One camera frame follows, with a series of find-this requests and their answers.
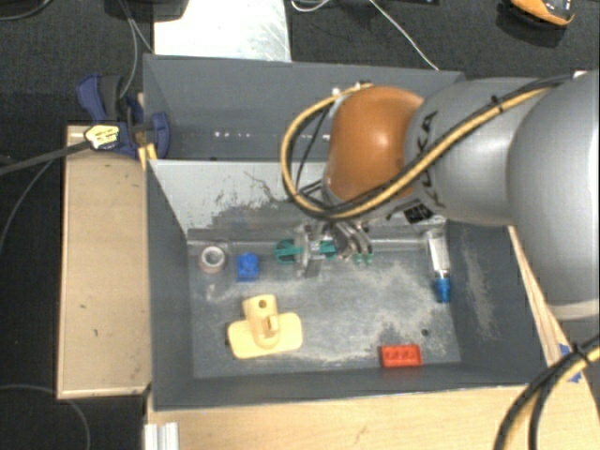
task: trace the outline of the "white paper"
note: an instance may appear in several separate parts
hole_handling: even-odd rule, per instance
[[[290,62],[282,0],[189,0],[184,15],[154,25],[161,55]]]

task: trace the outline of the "blue clamp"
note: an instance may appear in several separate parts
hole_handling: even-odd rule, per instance
[[[169,152],[171,141],[171,127],[164,112],[154,113],[151,122],[143,123],[143,109],[133,97],[127,97],[126,102],[131,109],[133,122],[130,127],[119,119],[118,88],[121,78],[114,75],[102,77],[96,73],[88,75],[77,84],[77,99],[86,110],[94,124],[110,123],[119,128],[118,144],[112,145],[111,152],[125,157],[137,158],[139,145],[134,135],[147,130],[154,130],[154,145],[158,158],[165,158]]]
[[[259,258],[255,253],[237,256],[237,281],[254,281],[259,275]]]

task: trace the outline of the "bin floor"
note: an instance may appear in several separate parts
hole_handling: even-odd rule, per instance
[[[297,278],[293,265],[259,255],[260,276],[235,281],[233,259],[218,276],[205,275],[190,255],[194,376],[377,368],[378,347],[416,343],[424,365],[460,360],[450,306],[436,302],[424,250],[382,253],[369,267],[325,262],[314,278]],[[230,323],[243,320],[242,301],[262,293],[277,298],[279,313],[302,321],[304,343],[292,352],[238,360],[227,341]]]

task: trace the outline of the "wooden board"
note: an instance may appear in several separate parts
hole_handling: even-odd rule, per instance
[[[70,127],[68,144],[85,127]],[[91,150],[66,163],[57,395],[140,394],[150,382],[143,172]]]

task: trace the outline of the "metal ring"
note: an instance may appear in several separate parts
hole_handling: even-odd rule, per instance
[[[200,269],[208,275],[219,273],[225,267],[227,256],[223,248],[211,245],[206,247],[198,258]]]

